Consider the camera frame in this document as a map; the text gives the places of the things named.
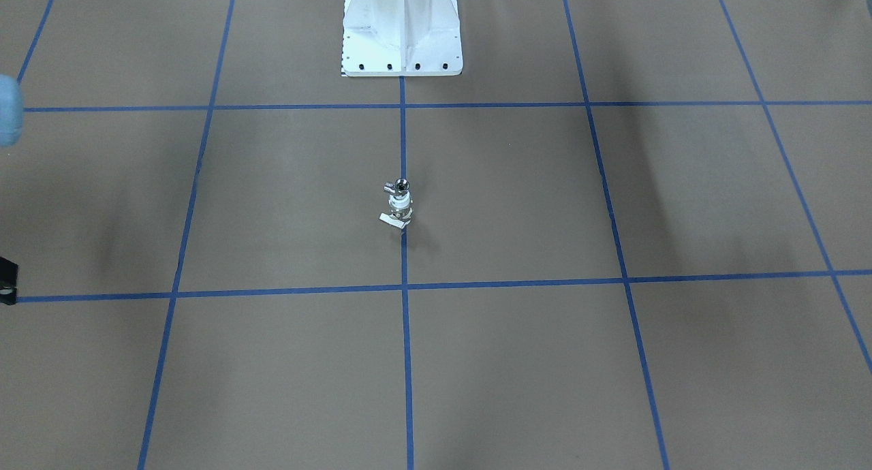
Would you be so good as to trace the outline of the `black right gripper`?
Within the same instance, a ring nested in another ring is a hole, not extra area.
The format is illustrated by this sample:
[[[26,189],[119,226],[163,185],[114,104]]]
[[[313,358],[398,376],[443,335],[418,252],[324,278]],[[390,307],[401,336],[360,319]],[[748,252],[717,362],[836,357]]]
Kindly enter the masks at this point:
[[[4,257],[1,262],[1,302],[15,305],[18,302],[18,264]]]

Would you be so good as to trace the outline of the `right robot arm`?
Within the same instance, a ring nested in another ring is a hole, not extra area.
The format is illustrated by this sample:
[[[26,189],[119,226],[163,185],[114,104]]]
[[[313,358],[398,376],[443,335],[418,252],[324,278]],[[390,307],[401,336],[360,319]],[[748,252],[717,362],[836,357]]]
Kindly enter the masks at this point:
[[[24,128],[24,97],[19,83],[13,77],[1,75],[1,146],[14,145]],[[1,302],[15,305],[18,302],[19,266],[1,257]]]

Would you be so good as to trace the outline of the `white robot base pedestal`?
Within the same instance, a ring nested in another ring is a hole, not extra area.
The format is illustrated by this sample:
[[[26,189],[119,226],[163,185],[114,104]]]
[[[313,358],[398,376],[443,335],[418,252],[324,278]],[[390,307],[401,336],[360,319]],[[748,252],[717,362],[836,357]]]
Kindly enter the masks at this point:
[[[458,0],[345,0],[343,7],[342,76],[463,72]]]

